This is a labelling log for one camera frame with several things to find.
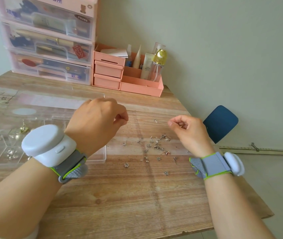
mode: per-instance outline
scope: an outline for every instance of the pink storage drawer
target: pink storage drawer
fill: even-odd
[[[120,65],[120,66],[125,65],[125,58],[120,58],[109,54],[100,53],[97,51],[94,51],[94,60],[106,62],[109,64]]]
[[[120,90],[160,97],[163,92],[163,80],[159,82],[140,79],[141,70],[124,67]]]
[[[120,86],[120,78],[94,74],[94,85],[118,90]]]
[[[121,78],[123,73],[123,66],[95,60],[94,72],[104,76]]]

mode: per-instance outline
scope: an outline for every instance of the clear plastic box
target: clear plastic box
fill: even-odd
[[[7,116],[15,116],[16,123],[5,124],[9,128],[0,129],[0,167],[16,167],[28,160],[28,156],[21,149],[22,140],[28,133],[20,132],[19,127],[23,122],[29,130],[45,124],[55,124],[64,130],[80,104],[87,99],[102,97],[102,93],[71,88],[24,85],[10,100],[5,112]],[[90,156],[86,163],[98,164],[105,161],[106,146]]]
[[[27,26],[1,19],[4,45],[10,50],[79,65],[91,66],[93,45],[27,30]]]
[[[1,15],[32,27],[95,40],[96,20],[38,0],[0,0]]]
[[[91,68],[9,50],[12,71],[52,80],[90,85]]]

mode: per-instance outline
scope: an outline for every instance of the cream tube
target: cream tube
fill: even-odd
[[[155,55],[151,54],[151,53],[145,53],[145,59],[144,59],[144,64],[142,66],[142,71],[141,71],[141,75],[140,78],[147,80],[148,76],[149,76],[149,71],[151,68],[151,65],[153,63]]]

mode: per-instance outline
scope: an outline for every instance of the wood grain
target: wood grain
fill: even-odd
[[[23,83],[69,85],[12,72],[0,76],[0,90],[7,94],[16,92]],[[91,165],[87,176],[61,188],[40,223],[38,238],[169,238],[212,229],[203,181],[195,176],[187,150],[166,124],[175,115],[188,114],[170,90],[165,87],[158,98],[72,86],[114,97],[128,108],[129,122],[107,145],[105,164]],[[0,101],[0,114],[6,105]],[[15,122],[0,116],[0,126]],[[160,144],[171,155],[160,155],[162,151],[149,148],[147,163],[144,147],[137,140],[143,137],[147,144],[151,136],[164,133],[172,140],[160,140]],[[122,146],[123,141],[127,141],[126,146]],[[0,181],[12,171],[0,169]],[[243,177],[236,177],[236,181],[261,218],[273,215]]]

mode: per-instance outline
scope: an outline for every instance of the floor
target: floor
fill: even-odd
[[[283,239],[283,156],[240,155],[246,172],[244,178],[275,214],[264,222],[277,239]],[[214,230],[178,239],[216,239]]]

